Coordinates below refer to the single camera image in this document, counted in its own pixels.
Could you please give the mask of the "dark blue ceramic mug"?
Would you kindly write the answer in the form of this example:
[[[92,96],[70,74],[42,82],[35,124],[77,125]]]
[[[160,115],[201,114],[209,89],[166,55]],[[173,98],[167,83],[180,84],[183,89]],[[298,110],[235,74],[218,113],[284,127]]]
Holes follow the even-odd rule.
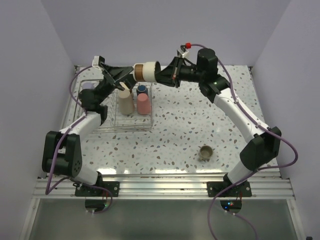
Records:
[[[146,85],[143,85],[143,84],[138,85],[137,88],[136,88],[136,94],[137,94],[137,95],[145,94],[145,95],[148,96],[149,94],[148,94],[148,88],[147,88],[147,86],[146,86]]]

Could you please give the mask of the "beige plastic cup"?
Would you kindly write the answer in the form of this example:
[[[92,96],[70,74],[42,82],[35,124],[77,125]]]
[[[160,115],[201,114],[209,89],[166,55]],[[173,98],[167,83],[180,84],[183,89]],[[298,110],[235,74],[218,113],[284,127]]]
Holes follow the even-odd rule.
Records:
[[[135,111],[133,95],[127,89],[118,93],[118,108],[121,114],[130,115]]]

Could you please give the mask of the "pink plastic cup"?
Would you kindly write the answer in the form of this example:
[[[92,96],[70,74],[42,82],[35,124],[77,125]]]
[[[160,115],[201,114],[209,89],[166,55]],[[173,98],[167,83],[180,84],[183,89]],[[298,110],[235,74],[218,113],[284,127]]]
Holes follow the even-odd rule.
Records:
[[[151,102],[149,96],[145,93],[140,93],[137,96],[137,112],[140,115],[148,115],[151,112]]]

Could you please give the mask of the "steel wire dish rack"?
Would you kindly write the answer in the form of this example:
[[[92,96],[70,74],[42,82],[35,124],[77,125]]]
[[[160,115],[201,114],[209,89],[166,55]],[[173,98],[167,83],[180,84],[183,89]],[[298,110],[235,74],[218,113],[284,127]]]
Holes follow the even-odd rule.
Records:
[[[84,83],[92,83],[96,87],[100,79],[77,79],[73,87],[73,96],[80,102],[78,95],[82,90],[82,85]],[[152,108],[151,112],[146,115],[141,115],[137,111],[137,86],[141,85],[136,83],[132,89],[133,103],[134,103],[134,112],[132,114],[124,115],[119,111],[118,103],[118,93],[119,90],[116,89],[113,91],[103,102],[102,105],[108,107],[107,119],[105,122],[92,134],[102,134],[107,132],[125,132],[125,131],[144,131],[151,129],[153,126],[153,113]],[[148,96],[150,99],[150,104],[152,105],[152,83],[143,83],[148,88]],[[75,121],[83,114],[83,109],[76,104],[74,101],[70,103],[69,106],[69,121]]]

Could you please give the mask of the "small olive handled cup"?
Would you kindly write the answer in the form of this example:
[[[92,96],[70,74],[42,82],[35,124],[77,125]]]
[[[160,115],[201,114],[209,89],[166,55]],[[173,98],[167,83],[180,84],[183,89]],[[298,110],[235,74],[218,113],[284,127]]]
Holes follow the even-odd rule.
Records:
[[[200,161],[209,161],[213,156],[213,149],[208,145],[203,145],[198,151],[198,157]]]

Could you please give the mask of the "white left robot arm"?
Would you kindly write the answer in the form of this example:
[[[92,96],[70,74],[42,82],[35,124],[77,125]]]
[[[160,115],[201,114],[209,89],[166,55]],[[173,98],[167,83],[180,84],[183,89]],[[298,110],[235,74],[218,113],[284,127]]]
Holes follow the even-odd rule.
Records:
[[[84,88],[78,94],[76,103],[83,110],[82,115],[71,125],[49,131],[45,136],[42,170],[49,174],[46,192],[52,190],[53,175],[65,176],[86,185],[92,196],[103,193],[104,184],[99,181],[99,172],[83,165],[82,141],[107,119],[108,107],[103,101],[115,90],[131,90],[136,81],[132,76],[132,66],[110,66],[100,62],[102,80],[94,88]]]

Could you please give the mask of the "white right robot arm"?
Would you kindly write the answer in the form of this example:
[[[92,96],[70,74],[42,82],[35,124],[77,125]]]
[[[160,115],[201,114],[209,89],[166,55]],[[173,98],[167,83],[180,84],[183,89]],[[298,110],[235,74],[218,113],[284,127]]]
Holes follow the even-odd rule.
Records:
[[[269,127],[244,105],[234,91],[231,77],[218,73],[221,61],[213,49],[202,48],[197,52],[196,63],[185,63],[186,59],[181,56],[174,57],[164,69],[156,63],[154,80],[175,88],[179,88],[182,81],[197,83],[200,92],[239,129],[246,146],[239,154],[239,163],[225,175],[222,185],[227,196],[235,196],[246,178],[278,156],[282,133],[278,127]]]

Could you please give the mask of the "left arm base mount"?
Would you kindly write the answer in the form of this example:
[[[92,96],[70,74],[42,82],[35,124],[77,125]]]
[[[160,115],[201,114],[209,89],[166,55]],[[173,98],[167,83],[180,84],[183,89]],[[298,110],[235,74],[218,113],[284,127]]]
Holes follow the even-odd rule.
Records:
[[[74,182],[74,195],[76,197],[118,197],[120,191],[119,181],[98,181],[97,185],[87,185]]]

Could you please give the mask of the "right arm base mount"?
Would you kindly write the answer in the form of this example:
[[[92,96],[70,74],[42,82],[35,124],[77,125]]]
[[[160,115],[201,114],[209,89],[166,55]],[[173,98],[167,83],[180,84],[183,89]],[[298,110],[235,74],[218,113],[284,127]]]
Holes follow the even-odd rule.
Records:
[[[227,181],[208,181],[206,183],[206,190],[210,198],[236,198],[253,196],[251,185],[247,180],[238,185],[229,184]]]

